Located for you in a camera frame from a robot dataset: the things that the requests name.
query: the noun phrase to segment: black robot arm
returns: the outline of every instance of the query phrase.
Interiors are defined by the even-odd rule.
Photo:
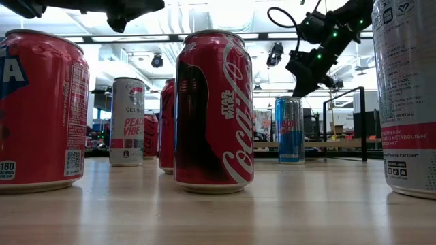
[[[326,15],[316,10],[306,14],[296,27],[297,34],[299,38],[320,46],[309,53],[290,52],[286,69],[296,76],[293,96],[304,97],[318,89],[318,84],[334,88],[333,79],[326,74],[337,64],[337,58],[351,41],[360,43],[360,32],[371,24],[372,9],[373,0],[349,0],[343,7]]]
[[[0,4],[25,18],[41,18],[47,6],[80,10],[82,14],[105,12],[109,26],[119,33],[130,20],[164,8],[163,0],[0,0]]]

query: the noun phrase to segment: table surface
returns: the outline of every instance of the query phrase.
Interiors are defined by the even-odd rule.
[[[381,161],[256,159],[231,195],[187,193],[157,161],[85,164],[68,189],[0,195],[0,244],[436,244],[436,201],[393,193]]]

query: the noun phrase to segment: soda can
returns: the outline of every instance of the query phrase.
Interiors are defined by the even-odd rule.
[[[373,30],[386,182],[436,199],[434,1],[375,1]]]
[[[305,135],[301,98],[283,96],[275,101],[279,162],[305,163]]]
[[[193,33],[177,59],[174,179],[233,193],[253,180],[251,58],[237,35]]]
[[[62,37],[19,29],[0,42],[0,193],[48,191],[83,175],[89,67]]]
[[[172,174],[174,167],[174,83],[166,81],[161,92],[161,120],[159,121],[159,167]]]
[[[145,83],[137,78],[115,78],[112,86],[109,162],[127,167],[142,164],[144,148]]]
[[[153,114],[145,115],[144,122],[144,159],[157,157],[158,121]]]

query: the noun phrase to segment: blue and silver can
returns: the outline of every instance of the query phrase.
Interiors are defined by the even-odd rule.
[[[276,135],[280,163],[305,163],[305,135],[301,98],[283,96],[275,101]]]

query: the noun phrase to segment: coca-cola can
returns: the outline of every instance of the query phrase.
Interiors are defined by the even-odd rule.
[[[0,193],[48,191],[83,175],[89,67],[77,44],[12,30],[0,42]]]
[[[155,159],[157,157],[157,117],[153,114],[145,115],[144,122],[144,159]]]
[[[251,58],[219,30],[193,33],[177,59],[174,179],[186,191],[233,193],[253,181]]]
[[[172,174],[174,167],[174,83],[166,81],[161,92],[161,120],[159,121],[159,167]]]

